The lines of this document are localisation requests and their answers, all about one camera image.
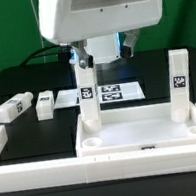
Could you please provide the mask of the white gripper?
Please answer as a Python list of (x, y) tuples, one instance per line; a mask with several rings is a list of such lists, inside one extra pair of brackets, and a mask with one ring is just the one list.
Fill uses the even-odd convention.
[(132, 57), (140, 28), (154, 26), (162, 15), (162, 0), (39, 0), (40, 33), (52, 43), (71, 43), (79, 67), (93, 67), (85, 39), (125, 32), (122, 58)]

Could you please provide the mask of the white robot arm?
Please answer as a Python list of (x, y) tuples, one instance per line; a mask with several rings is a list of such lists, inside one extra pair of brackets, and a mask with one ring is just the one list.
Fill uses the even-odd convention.
[(53, 44), (83, 43), (96, 64), (120, 57), (119, 32), (126, 46), (137, 42), (141, 28), (154, 26), (162, 17), (162, 0), (39, 0), (39, 27)]

